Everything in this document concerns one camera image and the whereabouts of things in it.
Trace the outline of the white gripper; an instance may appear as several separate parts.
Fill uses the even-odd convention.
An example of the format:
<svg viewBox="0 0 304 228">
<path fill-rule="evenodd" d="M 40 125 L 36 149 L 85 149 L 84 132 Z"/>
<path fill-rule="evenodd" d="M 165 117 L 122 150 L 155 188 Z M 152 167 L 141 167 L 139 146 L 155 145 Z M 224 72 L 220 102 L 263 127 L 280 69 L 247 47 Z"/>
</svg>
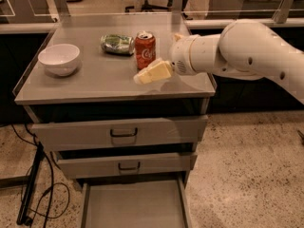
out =
<svg viewBox="0 0 304 228">
<path fill-rule="evenodd" d="M 150 84 L 171 78 L 174 71 L 179 75 L 196 75 L 197 72 L 191 64 L 190 53 L 191 46 L 197 38 L 198 35 L 185 36 L 175 33 L 173 35 L 173 44 L 169 49 L 169 61 L 171 64 L 169 61 L 159 58 L 140 70 L 133 77 L 134 82 L 138 85 Z"/>
</svg>

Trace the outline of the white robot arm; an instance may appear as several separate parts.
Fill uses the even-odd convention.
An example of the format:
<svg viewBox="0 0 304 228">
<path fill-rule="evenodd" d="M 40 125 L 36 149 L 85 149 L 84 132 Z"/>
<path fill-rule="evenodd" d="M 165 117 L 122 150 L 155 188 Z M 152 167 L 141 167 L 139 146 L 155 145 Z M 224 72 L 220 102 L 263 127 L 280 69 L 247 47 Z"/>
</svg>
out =
<svg viewBox="0 0 304 228">
<path fill-rule="evenodd" d="M 304 51 L 255 20 L 240 19 L 214 35 L 175 36 L 166 61 L 159 58 L 134 76 L 138 85 L 174 74 L 206 72 L 225 78 L 267 78 L 304 103 Z"/>
</svg>

